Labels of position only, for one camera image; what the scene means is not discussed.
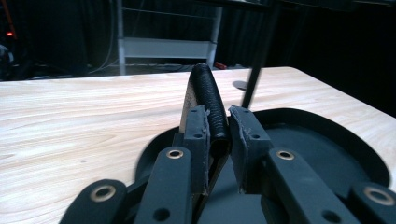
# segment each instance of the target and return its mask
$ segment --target light wood grain surface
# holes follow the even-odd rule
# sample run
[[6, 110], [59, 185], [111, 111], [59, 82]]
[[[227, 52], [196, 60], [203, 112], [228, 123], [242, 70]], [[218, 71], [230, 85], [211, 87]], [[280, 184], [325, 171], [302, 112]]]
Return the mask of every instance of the light wood grain surface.
[[[249, 70], [214, 72], [223, 102]], [[57, 223], [78, 193], [133, 183], [141, 150], [178, 125], [188, 73], [0, 83], [0, 223]], [[291, 107], [357, 134], [396, 177], [396, 119], [293, 68], [262, 70], [251, 110]], [[391, 188], [396, 190], [394, 182]]]

